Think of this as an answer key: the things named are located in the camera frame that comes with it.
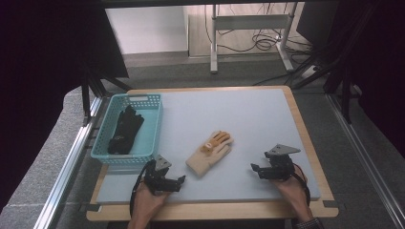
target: wall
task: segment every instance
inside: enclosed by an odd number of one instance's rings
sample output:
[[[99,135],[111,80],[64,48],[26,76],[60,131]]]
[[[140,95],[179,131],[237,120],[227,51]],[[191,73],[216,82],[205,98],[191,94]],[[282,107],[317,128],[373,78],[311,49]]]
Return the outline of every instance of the wall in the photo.
[[[183,7],[106,10],[122,54],[187,51]]]

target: finger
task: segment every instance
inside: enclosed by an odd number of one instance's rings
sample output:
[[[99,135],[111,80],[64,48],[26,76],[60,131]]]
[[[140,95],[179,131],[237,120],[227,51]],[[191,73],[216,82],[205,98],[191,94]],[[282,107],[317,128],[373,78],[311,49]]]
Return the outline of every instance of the finger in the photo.
[[[164,197],[164,198],[168,198],[169,196],[170,196],[170,194],[172,194],[171,192],[163,192],[161,195]]]
[[[221,135],[220,138],[218,138],[218,141],[223,142],[223,141],[226,141],[228,139],[230,139],[230,134],[228,134],[227,132],[224,132],[224,134]]]
[[[221,131],[216,131],[216,132],[212,133],[211,136],[209,137],[208,141],[209,141],[211,138],[214,138],[216,135],[218,135],[218,134],[220,134],[220,133],[221,133]]]
[[[145,188],[146,188],[146,185],[143,183],[143,178],[142,178],[142,180],[140,181],[139,186],[138,186],[138,191],[145,189]]]
[[[220,157],[224,157],[231,151],[231,148],[228,145],[224,145],[223,148],[218,151],[217,155]]]
[[[223,137],[224,135],[226,135],[226,132],[220,131],[217,135],[215,135],[215,136],[213,137],[213,139],[218,141],[218,140],[220,140],[221,137]]]
[[[221,145],[227,145],[227,144],[232,143],[232,142],[233,142],[233,138],[231,137],[230,139],[228,139],[228,140],[224,141],[223,143],[221,143]]]

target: human hand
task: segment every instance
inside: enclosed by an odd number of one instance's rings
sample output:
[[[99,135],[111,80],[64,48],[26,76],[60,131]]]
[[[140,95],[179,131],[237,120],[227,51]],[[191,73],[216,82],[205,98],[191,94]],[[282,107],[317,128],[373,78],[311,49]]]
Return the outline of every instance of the human hand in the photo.
[[[144,229],[149,220],[163,206],[165,200],[171,193],[162,192],[159,196],[154,196],[143,182],[137,189],[134,200],[134,212],[128,224],[128,229]]]
[[[295,174],[307,183],[307,177],[302,172],[298,165],[294,164]],[[303,184],[296,178],[291,176],[289,179],[271,180],[284,199],[292,206],[298,220],[306,222],[313,219],[312,212],[307,205],[307,194]]]
[[[227,132],[214,132],[185,163],[199,176],[204,176],[219,160],[224,158],[231,148],[233,138]]]

